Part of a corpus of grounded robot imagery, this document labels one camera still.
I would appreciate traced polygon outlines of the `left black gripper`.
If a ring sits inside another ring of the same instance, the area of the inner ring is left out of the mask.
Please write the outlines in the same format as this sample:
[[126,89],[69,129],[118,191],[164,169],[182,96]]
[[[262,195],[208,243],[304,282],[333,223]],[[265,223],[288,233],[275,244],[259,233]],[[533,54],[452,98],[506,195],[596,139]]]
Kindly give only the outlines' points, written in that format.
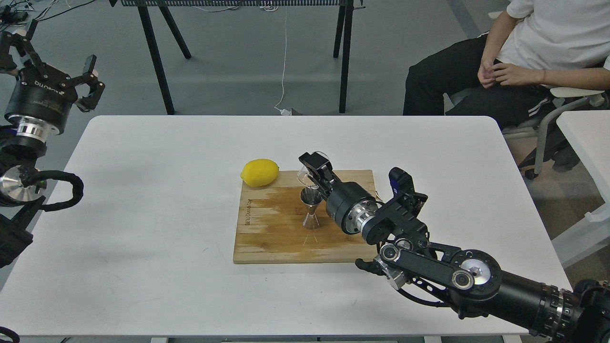
[[[0,35],[0,71],[17,76],[17,84],[7,105],[5,119],[16,124],[18,117],[40,119],[63,134],[67,118],[73,104],[82,112],[92,111],[98,105],[105,84],[98,80],[94,65],[97,56],[87,57],[81,76],[70,78],[61,71],[47,71],[44,62],[35,52],[31,39],[39,21],[30,22],[28,30],[14,33],[2,32]],[[15,48],[24,66],[33,66],[36,71],[17,71],[10,49]],[[88,85],[89,94],[78,99],[75,87]]]

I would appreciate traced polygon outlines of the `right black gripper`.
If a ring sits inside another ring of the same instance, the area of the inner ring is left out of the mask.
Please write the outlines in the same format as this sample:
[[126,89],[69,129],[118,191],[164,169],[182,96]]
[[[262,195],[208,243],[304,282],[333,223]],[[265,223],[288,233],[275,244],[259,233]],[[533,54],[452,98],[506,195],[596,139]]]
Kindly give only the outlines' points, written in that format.
[[376,214],[379,202],[356,182],[342,182],[324,154],[305,152],[298,160],[314,189],[326,200],[327,215],[344,233],[360,233],[366,220]]

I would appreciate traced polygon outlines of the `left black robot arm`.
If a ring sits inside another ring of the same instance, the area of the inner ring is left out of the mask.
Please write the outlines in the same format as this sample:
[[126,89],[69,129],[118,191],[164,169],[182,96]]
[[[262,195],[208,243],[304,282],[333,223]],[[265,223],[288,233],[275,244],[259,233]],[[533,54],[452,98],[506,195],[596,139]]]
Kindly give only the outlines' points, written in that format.
[[32,243],[27,227],[38,211],[71,208],[83,198],[83,181],[59,170],[35,167],[47,151],[51,134],[63,134],[72,106],[83,112],[98,105],[105,84],[94,70],[96,56],[87,58],[83,74],[71,77],[42,61],[31,44],[37,20],[27,31],[1,33],[1,72],[17,83],[1,127],[0,202],[18,207],[11,218],[1,217],[0,264],[13,263]]

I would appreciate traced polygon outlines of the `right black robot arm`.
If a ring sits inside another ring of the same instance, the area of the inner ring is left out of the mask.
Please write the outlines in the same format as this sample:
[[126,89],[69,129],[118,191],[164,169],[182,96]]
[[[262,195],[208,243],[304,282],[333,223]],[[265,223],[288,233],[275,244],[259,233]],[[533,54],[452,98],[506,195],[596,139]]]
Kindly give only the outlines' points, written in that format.
[[427,196],[412,177],[394,167],[388,174],[393,198],[379,202],[356,182],[343,182],[321,152],[304,153],[306,185],[326,202],[326,212],[347,234],[361,234],[377,256],[355,265],[386,277],[403,297],[455,311],[460,319],[503,319],[547,337],[551,343],[607,343],[609,283],[582,280],[573,291],[502,271],[487,252],[429,240],[418,215]]

